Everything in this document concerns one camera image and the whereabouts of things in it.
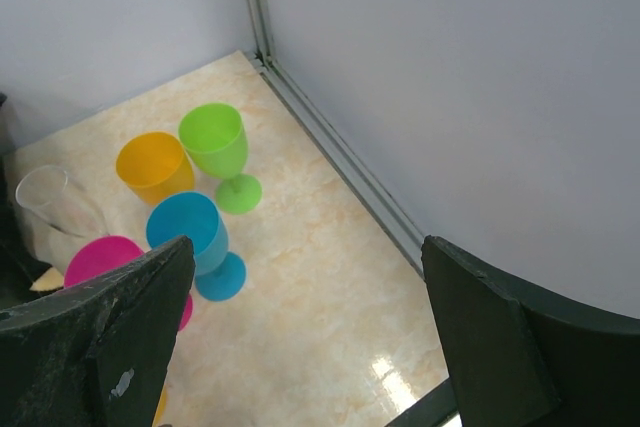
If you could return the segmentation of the blue wine glass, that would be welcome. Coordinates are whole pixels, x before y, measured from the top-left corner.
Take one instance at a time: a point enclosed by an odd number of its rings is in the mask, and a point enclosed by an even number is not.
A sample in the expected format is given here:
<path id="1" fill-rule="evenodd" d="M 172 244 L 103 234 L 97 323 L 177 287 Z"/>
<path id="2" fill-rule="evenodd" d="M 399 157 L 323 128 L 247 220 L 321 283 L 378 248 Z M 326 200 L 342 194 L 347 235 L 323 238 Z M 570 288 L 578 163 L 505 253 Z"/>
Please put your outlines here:
<path id="1" fill-rule="evenodd" d="M 227 228 L 208 196 L 180 192 L 154 207 L 146 223 L 149 246 L 155 248 L 179 235 L 193 243 L 195 287 L 201 297 L 222 302 L 241 291 L 247 278 L 245 263 L 230 250 Z"/>

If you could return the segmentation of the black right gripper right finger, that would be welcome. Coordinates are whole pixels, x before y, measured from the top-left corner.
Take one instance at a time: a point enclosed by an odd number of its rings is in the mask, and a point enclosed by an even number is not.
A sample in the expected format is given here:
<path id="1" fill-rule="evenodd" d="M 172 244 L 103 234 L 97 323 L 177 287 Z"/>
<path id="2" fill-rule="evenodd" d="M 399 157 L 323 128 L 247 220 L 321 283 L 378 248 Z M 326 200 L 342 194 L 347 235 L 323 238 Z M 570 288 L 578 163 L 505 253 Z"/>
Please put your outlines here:
<path id="1" fill-rule="evenodd" d="M 636 426 L 639 322 L 502 271 L 442 237 L 422 264 L 465 426 Z"/>

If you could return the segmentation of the green wine glass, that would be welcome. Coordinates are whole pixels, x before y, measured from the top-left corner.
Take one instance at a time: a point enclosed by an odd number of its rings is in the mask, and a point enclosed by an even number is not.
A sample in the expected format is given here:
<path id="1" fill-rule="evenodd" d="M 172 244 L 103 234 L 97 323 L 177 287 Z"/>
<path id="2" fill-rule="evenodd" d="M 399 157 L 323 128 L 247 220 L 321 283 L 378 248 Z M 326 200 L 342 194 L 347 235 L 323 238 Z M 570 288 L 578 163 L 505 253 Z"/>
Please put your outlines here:
<path id="1" fill-rule="evenodd" d="M 249 145 L 235 107 L 209 103 L 192 109 L 180 121 L 178 136 L 196 167 L 219 180 L 214 198 L 220 210 L 241 215 L 259 204 L 262 186 L 244 172 Z"/>

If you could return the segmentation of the orange yellow wine glass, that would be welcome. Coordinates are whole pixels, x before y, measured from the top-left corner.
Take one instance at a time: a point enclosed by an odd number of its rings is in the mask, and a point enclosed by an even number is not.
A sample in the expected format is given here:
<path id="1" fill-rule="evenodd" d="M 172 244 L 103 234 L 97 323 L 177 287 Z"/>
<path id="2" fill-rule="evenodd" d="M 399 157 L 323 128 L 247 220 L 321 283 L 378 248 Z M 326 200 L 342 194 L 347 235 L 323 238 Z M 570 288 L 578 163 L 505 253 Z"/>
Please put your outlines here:
<path id="1" fill-rule="evenodd" d="M 163 387 L 161 395 L 157 404 L 156 412 L 153 418 L 152 425 L 157 426 L 162 420 L 167 405 L 167 388 Z"/>

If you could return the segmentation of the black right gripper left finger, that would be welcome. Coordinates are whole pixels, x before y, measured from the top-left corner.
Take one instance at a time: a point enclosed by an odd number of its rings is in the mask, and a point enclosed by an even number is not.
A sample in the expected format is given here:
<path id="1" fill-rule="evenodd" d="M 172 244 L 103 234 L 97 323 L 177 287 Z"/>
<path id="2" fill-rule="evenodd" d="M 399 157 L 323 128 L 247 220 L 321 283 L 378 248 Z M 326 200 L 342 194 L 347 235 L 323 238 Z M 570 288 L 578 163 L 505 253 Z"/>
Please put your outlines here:
<path id="1" fill-rule="evenodd" d="M 178 236 L 1 314 L 4 426 L 150 426 L 194 277 Z"/>

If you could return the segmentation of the magenta wine glass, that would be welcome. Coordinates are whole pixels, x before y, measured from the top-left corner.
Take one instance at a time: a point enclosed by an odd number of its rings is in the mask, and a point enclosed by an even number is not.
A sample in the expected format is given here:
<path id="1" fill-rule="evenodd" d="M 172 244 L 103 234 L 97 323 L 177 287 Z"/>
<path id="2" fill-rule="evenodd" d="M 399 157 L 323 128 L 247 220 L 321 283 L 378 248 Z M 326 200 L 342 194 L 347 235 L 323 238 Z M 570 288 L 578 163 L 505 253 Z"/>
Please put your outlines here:
<path id="1" fill-rule="evenodd" d="M 125 236 L 108 235 L 83 246 L 71 259 L 64 275 L 65 290 L 86 283 L 145 255 L 136 242 Z"/>

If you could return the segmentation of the clear wine glass back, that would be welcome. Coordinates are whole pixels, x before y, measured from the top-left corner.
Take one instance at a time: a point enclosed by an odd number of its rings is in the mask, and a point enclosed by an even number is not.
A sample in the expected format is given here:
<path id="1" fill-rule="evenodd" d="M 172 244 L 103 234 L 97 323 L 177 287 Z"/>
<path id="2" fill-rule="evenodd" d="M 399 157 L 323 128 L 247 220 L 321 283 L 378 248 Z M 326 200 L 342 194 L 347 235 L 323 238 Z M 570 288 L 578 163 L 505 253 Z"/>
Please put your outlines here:
<path id="1" fill-rule="evenodd" d="M 77 238 L 108 234 L 98 203 L 60 166 L 31 170 L 18 183 L 15 197 L 22 208 L 63 234 Z"/>

